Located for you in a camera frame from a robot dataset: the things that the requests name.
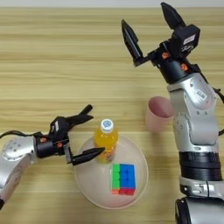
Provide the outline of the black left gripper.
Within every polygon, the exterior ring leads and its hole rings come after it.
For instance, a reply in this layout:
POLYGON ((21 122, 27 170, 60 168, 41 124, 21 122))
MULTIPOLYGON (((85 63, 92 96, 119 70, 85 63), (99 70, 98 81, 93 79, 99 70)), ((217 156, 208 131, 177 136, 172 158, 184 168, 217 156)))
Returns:
MULTIPOLYGON (((78 114, 66 118, 70 124, 70 128, 76 125, 86 123, 93 119, 91 115, 78 114)), ((36 136, 36 155, 38 158, 49 158, 51 156, 65 156, 68 164, 80 165, 86 163, 105 151, 104 147, 92 148, 84 150, 80 155, 74 156, 71 152, 69 137, 65 136, 63 139, 50 139, 46 136, 36 136)))

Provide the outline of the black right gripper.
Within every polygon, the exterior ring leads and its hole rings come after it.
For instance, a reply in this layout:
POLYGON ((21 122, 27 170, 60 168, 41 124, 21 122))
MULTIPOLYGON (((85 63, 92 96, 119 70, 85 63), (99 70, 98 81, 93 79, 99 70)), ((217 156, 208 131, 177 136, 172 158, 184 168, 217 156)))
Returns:
MULTIPOLYGON (((183 18, 168 3, 161 3, 164 19, 171 29, 186 27, 183 18)), ((136 67, 150 61, 157 67, 168 84, 176 83, 189 74, 199 73, 200 68, 196 64, 191 64, 187 58, 175 59, 168 48, 167 43, 161 43, 156 50, 149 52, 145 57, 138 45, 137 35, 128 23, 122 20, 122 35, 126 47, 132 56, 136 67)))

